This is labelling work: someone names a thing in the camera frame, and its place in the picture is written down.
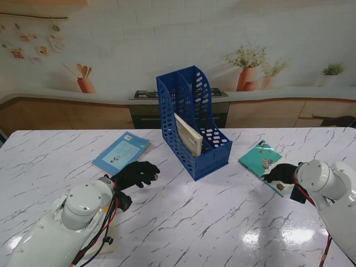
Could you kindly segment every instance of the white marble tabletop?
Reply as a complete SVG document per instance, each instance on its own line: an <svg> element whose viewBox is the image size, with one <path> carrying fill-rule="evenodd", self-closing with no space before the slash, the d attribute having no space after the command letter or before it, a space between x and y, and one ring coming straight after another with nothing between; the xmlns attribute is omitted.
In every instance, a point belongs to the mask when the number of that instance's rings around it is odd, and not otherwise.
<svg viewBox="0 0 356 267"><path fill-rule="evenodd" d="M9 138L0 149L0 266L57 197L104 174L91 162L124 132L17 131ZM118 216L117 248L88 266L319 266L327 232L314 207L278 196L238 158L264 139L292 164L356 167L355 129L223 129L234 141L229 164L197 182L160 130L130 132L150 139L140 160L161 174L151 186L126 190L133 204ZM332 243L324 266L353 265Z"/></svg>

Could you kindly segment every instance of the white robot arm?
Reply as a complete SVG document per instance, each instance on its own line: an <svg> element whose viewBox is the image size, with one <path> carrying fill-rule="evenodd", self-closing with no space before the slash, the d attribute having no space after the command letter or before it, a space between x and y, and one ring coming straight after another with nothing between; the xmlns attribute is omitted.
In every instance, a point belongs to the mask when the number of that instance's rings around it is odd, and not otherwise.
<svg viewBox="0 0 356 267"><path fill-rule="evenodd" d="M313 160L297 168L296 178L335 243L356 263L356 172L343 162Z"/></svg>
<svg viewBox="0 0 356 267"><path fill-rule="evenodd" d="M70 266L101 221L101 207L111 202L112 193L113 182L106 177L65 192L21 239L7 266ZM60 212L61 220L56 221Z"/></svg>

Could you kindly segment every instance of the utensil holder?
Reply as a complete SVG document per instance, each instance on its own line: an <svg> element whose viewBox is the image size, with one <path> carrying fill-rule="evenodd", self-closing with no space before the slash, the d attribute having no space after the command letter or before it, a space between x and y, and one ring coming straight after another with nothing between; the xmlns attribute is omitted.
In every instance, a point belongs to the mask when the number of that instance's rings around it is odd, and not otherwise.
<svg viewBox="0 0 356 267"><path fill-rule="evenodd" d="M96 93L93 83L88 78L78 78L78 84L83 93Z"/></svg>

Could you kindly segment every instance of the blue booklet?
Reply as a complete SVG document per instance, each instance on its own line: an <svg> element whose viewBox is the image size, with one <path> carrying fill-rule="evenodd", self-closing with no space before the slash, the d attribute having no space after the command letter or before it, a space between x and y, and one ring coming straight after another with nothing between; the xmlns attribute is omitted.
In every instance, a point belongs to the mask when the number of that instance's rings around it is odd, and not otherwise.
<svg viewBox="0 0 356 267"><path fill-rule="evenodd" d="M239 159L239 162L244 165L249 171L254 173L258 178L261 178L272 164L275 164L282 158L273 148L271 148L266 141L260 141L254 148L252 148L245 156ZM283 197L281 190L275 184L265 182L270 188L276 191Z"/></svg>
<svg viewBox="0 0 356 267"><path fill-rule="evenodd" d="M145 152L149 144L149 140L125 132L124 135L100 154L93 161L93 164L108 174L115 175L127 164L136 161Z"/></svg>

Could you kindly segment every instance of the green plant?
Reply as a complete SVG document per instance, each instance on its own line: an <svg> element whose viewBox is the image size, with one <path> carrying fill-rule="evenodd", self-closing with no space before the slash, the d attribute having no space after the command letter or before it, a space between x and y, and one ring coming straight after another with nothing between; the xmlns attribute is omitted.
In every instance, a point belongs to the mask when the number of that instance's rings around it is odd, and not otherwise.
<svg viewBox="0 0 356 267"><path fill-rule="evenodd" d="M226 60L235 66L242 68L254 68L265 62L266 47L252 46L250 43L247 46L240 46L235 54L230 57L226 56Z"/></svg>
<svg viewBox="0 0 356 267"><path fill-rule="evenodd" d="M323 69L322 74L324 75L339 75L345 70L342 63L329 64L329 66Z"/></svg>
<svg viewBox="0 0 356 267"><path fill-rule="evenodd" d="M262 64L262 69L263 72L265 73L266 76L276 76L278 73L280 73L283 69L287 68L289 66L289 61L290 60L284 60L282 57L277 60L273 66L271 66L270 63L264 62Z"/></svg>

